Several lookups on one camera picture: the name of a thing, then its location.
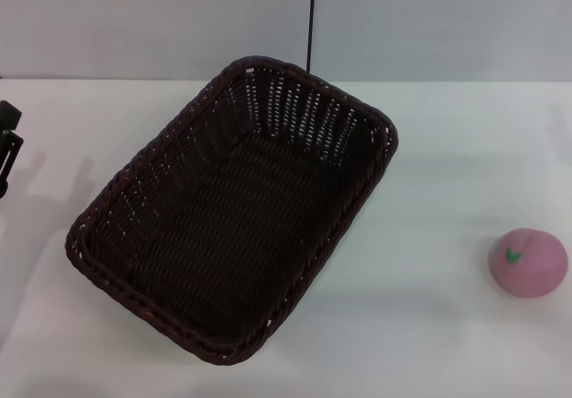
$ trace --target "white tabletop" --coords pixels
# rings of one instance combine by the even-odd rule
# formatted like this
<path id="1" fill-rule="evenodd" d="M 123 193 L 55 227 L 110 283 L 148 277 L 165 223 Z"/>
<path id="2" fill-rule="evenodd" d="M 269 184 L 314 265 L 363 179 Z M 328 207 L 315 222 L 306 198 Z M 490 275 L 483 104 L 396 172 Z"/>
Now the white tabletop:
<path id="1" fill-rule="evenodd" d="M 0 394 L 16 398 L 567 397 L 572 279 L 492 281 L 518 227 L 572 252 L 572 84 L 340 83 L 400 147 L 331 260 L 250 360 L 186 353 L 65 257 L 74 218 L 204 82 L 0 80 L 25 144 L 0 200 Z"/>

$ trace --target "black cable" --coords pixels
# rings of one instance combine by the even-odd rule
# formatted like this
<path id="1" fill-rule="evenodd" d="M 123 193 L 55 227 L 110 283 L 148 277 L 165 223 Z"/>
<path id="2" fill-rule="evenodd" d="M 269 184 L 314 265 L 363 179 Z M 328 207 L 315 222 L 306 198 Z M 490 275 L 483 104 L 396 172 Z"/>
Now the black cable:
<path id="1" fill-rule="evenodd" d="M 310 72 L 310 63 L 312 61 L 312 31 L 314 29 L 314 1 L 310 0 L 310 21 L 307 31 L 307 59 L 306 59 L 306 71 Z"/>

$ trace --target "pink ball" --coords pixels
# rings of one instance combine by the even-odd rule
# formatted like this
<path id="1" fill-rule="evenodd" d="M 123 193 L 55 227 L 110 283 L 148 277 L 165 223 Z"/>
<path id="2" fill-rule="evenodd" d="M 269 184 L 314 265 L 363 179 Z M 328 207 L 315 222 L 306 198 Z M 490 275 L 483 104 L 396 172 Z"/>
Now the pink ball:
<path id="1" fill-rule="evenodd" d="M 568 255 L 552 234 L 520 228 L 505 234 L 490 259 L 493 277 L 506 291 L 521 298 L 554 291 L 568 271 Z"/>

